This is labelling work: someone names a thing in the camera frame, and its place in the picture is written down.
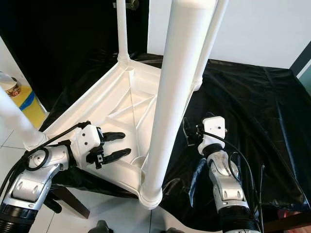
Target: white wall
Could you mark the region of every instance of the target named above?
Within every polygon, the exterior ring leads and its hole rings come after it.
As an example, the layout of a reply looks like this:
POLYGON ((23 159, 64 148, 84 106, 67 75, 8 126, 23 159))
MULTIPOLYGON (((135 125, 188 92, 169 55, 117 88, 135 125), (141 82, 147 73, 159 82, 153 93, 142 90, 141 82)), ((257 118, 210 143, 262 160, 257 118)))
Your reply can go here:
POLYGON ((29 86, 25 76, 20 71, 18 65, 10 54, 8 48, 0 37, 0 71, 16 78, 22 85, 29 86))
MULTIPOLYGON (((163 55, 171 0, 150 0, 148 52, 163 55)), ((211 59, 289 68, 311 40, 311 0, 230 0, 211 59)))

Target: white floor tile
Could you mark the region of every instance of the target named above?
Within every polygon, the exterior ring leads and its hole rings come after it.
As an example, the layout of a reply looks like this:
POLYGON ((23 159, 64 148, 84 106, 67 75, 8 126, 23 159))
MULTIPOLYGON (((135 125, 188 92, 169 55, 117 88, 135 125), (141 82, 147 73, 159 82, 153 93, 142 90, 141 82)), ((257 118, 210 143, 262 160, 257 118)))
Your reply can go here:
POLYGON ((63 211, 54 215, 48 233, 87 233, 98 220, 105 220, 115 233, 149 232, 150 211, 138 200, 69 190, 90 210, 90 216, 84 219, 61 201, 63 211))
POLYGON ((169 228, 176 228, 177 230, 183 231, 185 233, 206 233, 204 231, 198 231, 186 227, 180 221, 178 221, 173 215, 165 211, 161 207, 157 207, 152 210, 151 217, 151 230, 150 233, 159 233, 161 231, 168 230, 169 228))
POLYGON ((11 167, 22 157, 25 149, 0 148, 0 183, 2 184, 11 167))
POLYGON ((52 221, 53 215, 54 211, 43 205, 41 210, 39 210, 35 218, 35 222, 31 226, 29 233, 47 232, 50 222, 52 221))
POLYGON ((12 129, 6 127, 3 123, 2 118, 0 118, 0 147, 4 144, 5 140, 12 133, 12 129))
POLYGON ((5 147, 14 147, 24 149, 23 141, 18 135, 17 131, 13 131, 13 133, 9 136, 6 142, 3 144, 5 147))

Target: black plastic sheet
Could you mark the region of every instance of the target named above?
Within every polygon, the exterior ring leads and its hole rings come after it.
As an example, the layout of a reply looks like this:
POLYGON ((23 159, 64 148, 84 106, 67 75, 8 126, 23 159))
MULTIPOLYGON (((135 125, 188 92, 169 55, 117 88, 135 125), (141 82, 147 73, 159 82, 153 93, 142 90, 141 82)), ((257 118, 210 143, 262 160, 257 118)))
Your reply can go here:
MULTIPOLYGON (((162 56, 132 54, 132 59, 161 67, 162 56)), ((116 54, 90 54, 54 105, 41 130, 47 128, 116 63, 116 54)), ((226 140, 246 156, 257 190, 265 166, 263 206, 309 210, 311 201, 311 98, 288 69, 209 60, 199 91, 191 97, 185 116, 194 124, 210 114, 225 118, 226 140)), ((225 147, 228 153, 232 148, 225 147)), ((189 191, 202 156, 197 146, 187 147, 180 127, 163 183, 162 208, 188 227, 220 229, 207 166, 197 173, 195 192, 189 191)), ((250 204, 249 174, 235 158, 250 204)), ((133 194, 77 168, 59 173, 54 184, 120 197, 133 194)))

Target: cable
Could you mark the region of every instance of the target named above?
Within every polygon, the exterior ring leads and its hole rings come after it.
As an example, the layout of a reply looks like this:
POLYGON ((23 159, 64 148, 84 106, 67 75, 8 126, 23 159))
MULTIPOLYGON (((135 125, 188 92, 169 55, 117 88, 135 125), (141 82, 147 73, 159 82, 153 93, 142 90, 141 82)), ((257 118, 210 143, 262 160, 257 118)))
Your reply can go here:
MULTIPOLYGON (((239 149, 238 149, 236 146, 234 146, 232 143, 228 142, 227 140, 224 140, 223 138, 221 138, 221 137, 219 137, 219 136, 217 136, 217 135, 214 135, 214 134, 212 134, 212 133, 207 133, 207 132, 203 132, 203 133, 204 133, 205 135, 207 135, 207 136, 211 136, 211 137, 214 137, 214 138, 216 138, 216 139, 218 139, 218 140, 220 140, 220 141, 225 142, 226 144, 228 144, 229 146, 231 146, 233 149, 236 150, 236 152, 234 152, 234 153, 238 153, 238 154, 242 157, 242 159, 244 159, 244 161, 245 161, 245 163, 246 163, 246 165, 247 165, 247 168, 248 168, 248 171, 249 171, 249 175, 250 175, 250 177, 251 177, 252 189, 255 190, 254 178, 253 178, 253 174, 252 174, 251 167, 249 166, 249 163, 248 163, 247 159, 245 158, 245 156, 242 154, 242 152, 239 151, 239 149)), ((233 169, 232 169, 232 166, 231 166, 231 158, 232 158, 232 155, 233 155, 234 153, 232 153, 232 154, 229 156, 229 158, 228 158, 228 165, 229 165, 229 169, 230 169, 230 172, 231 172, 231 174, 233 175, 233 177, 234 177, 237 181, 240 181, 240 179, 239 179, 238 177, 236 177, 236 175, 234 174, 233 169)))
POLYGON ((261 232, 264 232, 263 217, 262 217, 262 207, 261 207, 261 190, 262 190, 263 171, 264 171, 264 165, 261 165, 260 185, 259 185, 259 192, 258 192, 258 196, 259 196, 258 213, 259 213, 259 221, 260 221, 261 232))
POLYGON ((233 152, 232 154, 229 155, 228 157, 228 166, 229 166, 229 170, 232 174, 232 176, 238 181, 240 182, 241 180, 234 174, 234 171, 232 169, 232 165, 231 165, 231 159, 232 159, 232 156, 234 154, 239 154, 240 157, 242 157, 242 159, 244 159, 246 165, 247 165, 247 168, 248 168, 248 172, 249 172, 249 175, 251 177, 250 181, 251 181, 251 187, 252 187, 252 192, 253 192, 253 197, 255 196, 256 197, 256 201, 257 201, 257 204, 258 204, 258 212, 259 212, 259 223, 260 223, 260 231, 263 233, 263 218, 262 218, 262 208, 261 208, 261 185, 262 185, 262 173, 263 173, 263 170, 262 170, 262 167, 261 167, 261 179, 260 179, 260 190, 259 190, 259 198, 258 198, 258 195, 257 195, 257 191, 256 191, 256 187, 255 187, 255 182, 254 182, 254 178, 253 178, 253 173, 252 173, 252 170, 251 170, 251 167, 246 159, 246 157, 242 154, 242 152, 236 147, 234 146, 232 143, 228 142, 227 140, 217 136, 217 135, 214 135, 212 133, 207 133, 207 132, 203 132, 203 134, 207 135, 207 136, 210 136, 210 137, 214 137, 224 143, 226 143, 227 145, 231 146, 234 150, 236 150, 235 152, 233 152))
POLYGON ((30 155, 32 155, 33 153, 35 153, 36 151, 38 150, 44 150, 45 151, 45 157, 44 157, 44 160, 42 161, 42 163, 38 166, 36 166, 35 168, 30 168, 27 164, 27 160, 25 161, 25 169, 29 170, 29 171, 37 171, 39 170, 44 164, 45 162, 47 161, 48 159, 48 151, 46 149, 44 149, 45 146, 47 146, 48 144, 50 144, 51 142, 57 140, 58 138, 61 138, 62 136, 68 134, 69 132, 73 131, 75 128, 84 128, 86 125, 89 125, 90 122, 89 121, 86 121, 86 122, 82 122, 82 123, 78 123, 78 124, 75 124, 74 126, 72 126, 71 128, 63 131, 62 133, 60 133, 59 135, 51 138, 50 140, 46 141, 45 143, 43 143, 42 145, 38 146, 37 148, 29 151, 27 154, 28 154, 28 157, 30 155))
POLYGON ((28 171, 37 171, 37 170, 39 170, 40 168, 42 168, 42 167, 45 165, 45 163, 47 162, 47 160, 49 159, 49 151, 48 151, 45 147, 39 147, 38 150, 43 150, 43 151, 44 151, 44 153, 45 153, 44 159, 43 159, 42 162, 41 162, 38 166, 36 166, 36 167, 29 167, 28 162, 25 161, 25 163, 26 163, 25 169, 26 169, 26 170, 28 170, 28 171))
POLYGON ((18 166, 18 164, 20 163, 20 160, 18 160, 13 167, 10 169, 10 171, 8 172, 8 174, 6 175, 6 177, 4 178, 4 181, 2 182, 1 188, 0 188, 0 196, 2 195, 5 185, 8 182, 8 180, 10 179, 12 173, 14 172, 14 170, 16 169, 16 167, 18 166))

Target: yellow container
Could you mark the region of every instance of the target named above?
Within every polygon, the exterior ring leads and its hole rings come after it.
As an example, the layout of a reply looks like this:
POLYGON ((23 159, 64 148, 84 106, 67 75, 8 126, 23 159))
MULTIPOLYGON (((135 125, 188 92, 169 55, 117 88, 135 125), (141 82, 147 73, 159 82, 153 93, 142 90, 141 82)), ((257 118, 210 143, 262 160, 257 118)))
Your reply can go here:
POLYGON ((40 106, 34 92, 29 86, 21 86, 21 92, 11 97, 32 124, 39 129, 45 119, 45 112, 40 106))

